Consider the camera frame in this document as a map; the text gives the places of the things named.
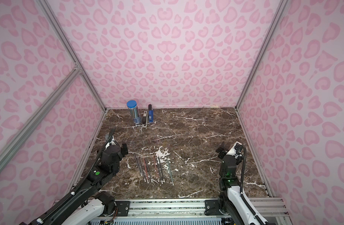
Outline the dark pencil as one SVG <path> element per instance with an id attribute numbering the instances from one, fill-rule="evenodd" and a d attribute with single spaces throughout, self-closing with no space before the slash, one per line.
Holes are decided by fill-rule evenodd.
<path id="1" fill-rule="evenodd" d="M 148 175 L 147 175 L 146 169 L 144 167 L 144 161 L 140 157 L 139 157 L 139 163 L 140 163 L 140 166 L 141 166 L 141 170 L 142 170 L 143 178 L 144 178 L 145 182 L 149 182 L 148 181 Z"/>
<path id="2" fill-rule="evenodd" d="M 141 164 L 138 160 L 138 157 L 136 156 L 136 154 L 134 153 L 134 158 L 135 158 L 135 161 L 136 161 L 136 164 L 137 164 L 137 167 L 138 167 L 138 170 L 141 174 L 141 176 L 143 177 L 143 180 L 145 181 L 145 177 L 144 177 L 144 173 L 143 173 L 143 170 L 142 170 L 142 167 L 141 167 Z"/>

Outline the red capped pencil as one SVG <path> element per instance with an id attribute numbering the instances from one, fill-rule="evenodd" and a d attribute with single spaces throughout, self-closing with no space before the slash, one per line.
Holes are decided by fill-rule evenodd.
<path id="1" fill-rule="evenodd" d="M 156 177 L 157 177 L 158 182 L 160 182 L 160 175 L 159 175 L 158 164 L 157 164 L 157 161 L 156 161 L 156 156 L 153 155 L 152 157 L 153 157 L 153 161 L 154 161 L 154 167 L 155 167 Z"/>

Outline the purple capped pencil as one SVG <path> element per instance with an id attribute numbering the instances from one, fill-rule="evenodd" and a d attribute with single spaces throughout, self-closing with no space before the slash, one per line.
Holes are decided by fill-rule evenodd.
<path id="1" fill-rule="evenodd" d="M 157 168 L 158 168 L 159 179 L 160 179 L 161 183 L 163 183 L 163 181 L 164 181 L 163 172 L 161 170 L 160 160 L 159 160 L 158 156 L 156 156 L 156 164 L 157 164 Z"/>

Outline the yellow capped pencil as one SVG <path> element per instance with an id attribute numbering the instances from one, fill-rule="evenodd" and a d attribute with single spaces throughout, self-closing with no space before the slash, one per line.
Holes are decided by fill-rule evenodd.
<path id="1" fill-rule="evenodd" d="M 161 180 L 162 180 L 163 182 L 165 182 L 164 173 L 163 173 L 163 167 L 162 167 L 162 163 L 161 163 L 161 161 L 160 161 L 160 157 L 159 157 L 159 156 L 158 156 L 158 165 L 159 165 Z"/>

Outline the teal capped pencil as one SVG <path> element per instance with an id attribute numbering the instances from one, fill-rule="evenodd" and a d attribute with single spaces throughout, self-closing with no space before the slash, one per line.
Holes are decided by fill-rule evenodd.
<path id="1" fill-rule="evenodd" d="M 170 160 L 168 158 L 166 160 L 167 160 L 168 172 L 169 172 L 169 175 L 170 175 L 171 183 L 174 186 L 174 180 L 173 180 L 173 175 L 172 175 L 172 171 L 171 171 Z"/>

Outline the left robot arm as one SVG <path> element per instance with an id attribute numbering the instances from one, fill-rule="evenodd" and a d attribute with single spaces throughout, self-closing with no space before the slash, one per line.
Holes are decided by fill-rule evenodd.
<path id="1" fill-rule="evenodd" d="M 30 222 L 31 225 L 61 225 L 88 198 L 96 194 L 120 170 L 120 161 L 128 154 L 126 143 L 109 145 L 96 160 L 97 165 L 90 168 L 86 178 L 77 183 L 68 194 L 51 209 Z"/>

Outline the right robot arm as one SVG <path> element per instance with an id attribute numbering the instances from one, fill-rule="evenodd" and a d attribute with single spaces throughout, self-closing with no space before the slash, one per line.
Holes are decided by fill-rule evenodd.
<path id="1" fill-rule="evenodd" d="M 232 218 L 234 225 L 270 225 L 245 194 L 243 183 L 247 150 L 240 142 L 228 149 L 224 142 L 216 149 L 219 169 L 219 210 Z"/>

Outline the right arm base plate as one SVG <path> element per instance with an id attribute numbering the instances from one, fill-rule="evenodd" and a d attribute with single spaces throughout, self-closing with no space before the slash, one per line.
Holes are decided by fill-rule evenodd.
<path id="1" fill-rule="evenodd" d="M 205 200 L 205 212 L 206 216 L 219 216 L 222 215 L 220 212 L 219 202 L 217 199 Z"/>

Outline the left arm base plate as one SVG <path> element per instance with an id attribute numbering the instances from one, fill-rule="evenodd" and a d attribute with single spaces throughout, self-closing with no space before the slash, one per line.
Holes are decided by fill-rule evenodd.
<path id="1" fill-rule="evenodd" d="M 130 207 L 130 201 L 116 201 L 117 217 L 127 217 Z"/>

